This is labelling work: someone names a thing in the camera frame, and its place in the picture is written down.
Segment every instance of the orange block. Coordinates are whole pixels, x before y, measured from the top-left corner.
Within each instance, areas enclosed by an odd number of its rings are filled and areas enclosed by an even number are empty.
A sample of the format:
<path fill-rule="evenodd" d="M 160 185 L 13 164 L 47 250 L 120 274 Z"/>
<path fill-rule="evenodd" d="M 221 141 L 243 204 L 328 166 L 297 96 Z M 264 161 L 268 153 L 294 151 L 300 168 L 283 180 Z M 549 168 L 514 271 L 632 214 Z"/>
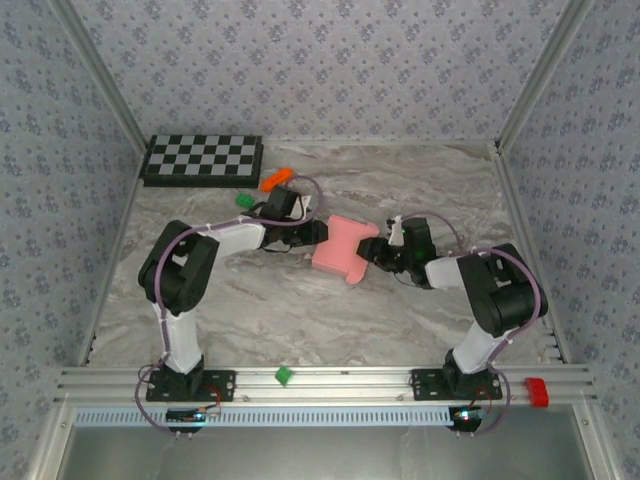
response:
<path fill-rule="evenodd" d="M 266 193 L 271 193 L 271 190 L 275 188 L 276 185 L 281 183 L 286 183 L 293 177 L 294 172 L 292 168 L 281 168 L 276 173 L 271 175 L 269 178 L 265 178 L 262 181 L 262 185 L 260 185 L 260 190 Z"/>

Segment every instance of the floral wallpaper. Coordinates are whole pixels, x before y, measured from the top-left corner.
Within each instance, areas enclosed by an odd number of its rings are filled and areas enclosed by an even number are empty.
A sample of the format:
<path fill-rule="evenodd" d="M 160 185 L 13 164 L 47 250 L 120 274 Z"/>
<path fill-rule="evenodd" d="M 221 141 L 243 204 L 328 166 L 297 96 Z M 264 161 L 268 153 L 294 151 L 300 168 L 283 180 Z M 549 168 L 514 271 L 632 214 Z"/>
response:
<path fill-rule="evenodd" d="M 140 127 L 492 139 L 566 0 L 85 0 Z"/>
<path fill-rule="evenodd" d="M 640 8 L 598 0 L 509 152 L 572 357 L 640 478 Z"/>
<path fill-rule="evenodd" d="M 73 365 L 137 156 L 45 0 L 0 6 L 0 478 Z"/>

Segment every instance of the black bracket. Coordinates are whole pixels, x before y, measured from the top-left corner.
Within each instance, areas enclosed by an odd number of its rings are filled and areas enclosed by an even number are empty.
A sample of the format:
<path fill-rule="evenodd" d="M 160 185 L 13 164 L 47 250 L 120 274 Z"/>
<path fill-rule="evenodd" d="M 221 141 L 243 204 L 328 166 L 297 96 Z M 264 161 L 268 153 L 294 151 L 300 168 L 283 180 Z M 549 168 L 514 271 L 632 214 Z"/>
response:
<path fill-rule="evenodd" d="M 487 370 L 473 375 L 464 375 L 460 383 L 452 388 L 442 368 L 416 368 L 411 370 L 409 383 L 413 388 L 413 399 L 417 402 L 429 400 L 469 400 L 471 402 L 474 399 L 489 400 L 489 395 L 492 400 L 502 398 L 498 376 Z"/>
<path fill-rule="evenodd" d="M 232 402 L 236 390 L 236 372 L 233 370 L 204 370 L 202 383 L 190 396 L 176 395 L 171 388 L 168 377 L 162 370 L 155 371 L 149 378 L 147 402 L 202 402 L 212 403 L 220 394 L 220 402 Z"/>

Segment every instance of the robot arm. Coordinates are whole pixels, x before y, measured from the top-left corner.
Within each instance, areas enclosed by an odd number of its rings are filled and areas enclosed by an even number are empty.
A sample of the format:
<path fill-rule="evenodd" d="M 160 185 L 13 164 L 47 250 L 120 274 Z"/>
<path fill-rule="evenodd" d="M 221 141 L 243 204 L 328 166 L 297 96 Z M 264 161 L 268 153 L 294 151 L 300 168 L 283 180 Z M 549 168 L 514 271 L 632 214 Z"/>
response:
<path fill-rule="evenodd" d="M 163 374 L 175 386 L 173 397 L 191 398 L 201 383 L 204 361 L 192 311 L 204 296 L 213 267 L 223 258 L 276 241 L 297 247 L 328 238 L 327 226 L 318 220 L 293 226 L 282 224 L 293 222 L 291 217 L 297 215 L 303 218 L 308 208 L 304 197 L 287 187 L 277 186 L 267 202 L 258 206 L 259 213 L 245 212 L 235 221 L 193 233 L 173 249 L 160 277 L 160 294 L 167 310 L 164 318 L 154 291 L 156 269 L 173 239 L 191 227 L 178 220 L 170 222 L 140 269 L 138 284 L 152 302 L 163 340 L 169 346 Z M 260 219 L 282 223 L 273 226 L 255 221 Z"/>
<path fill-rule="evenodd" d="M 460 288 L 467 294 L 475 321 L 462 343 L 449 351 L 442 370 L 453 397 L 473 399 L 478 386 L 483 387 L 487 379 L 492 382 L 486 369 L 494 352 L 497 355 L 509 334 L 534 313 L 535 295 L 529 279 L 499 253 L 524 261 L 509 243 L 493 247 L 493 253 L 480 250 L 438 258 L 424 218 L 402 221 L 396 217 L 389 221 L 389 228 L 388 241 L 380 237 L 363 240 L 358 254 L 385 271 L 408 272 L 418 287 Z M 540 285 L 537 287 L 541 297 L 538 316 L 543 316 L 547 300 Z"/>

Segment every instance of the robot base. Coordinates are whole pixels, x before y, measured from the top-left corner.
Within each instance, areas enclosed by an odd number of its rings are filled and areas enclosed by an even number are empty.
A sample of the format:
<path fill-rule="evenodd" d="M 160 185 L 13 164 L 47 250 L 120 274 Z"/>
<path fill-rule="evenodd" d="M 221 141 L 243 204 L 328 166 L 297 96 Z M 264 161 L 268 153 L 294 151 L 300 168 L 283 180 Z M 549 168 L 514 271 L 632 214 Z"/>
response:
<path fill-rule="evenodd" d="M 191 372 L 182 374 L 166 365 L 149 378 L 147 402 L 203 402 L 233 401 L 236 372 L 233 370 L 205 370 L 204 358 Z"/>
<path fill-rule="evenodd" d="M 452 351 L 447 353 L 442 368 L 411 370 L 413 399 L 425 400 L 500 400 L 502 389 L 497 375 L 488 370 L 473 374 L 460 371 Z"/>

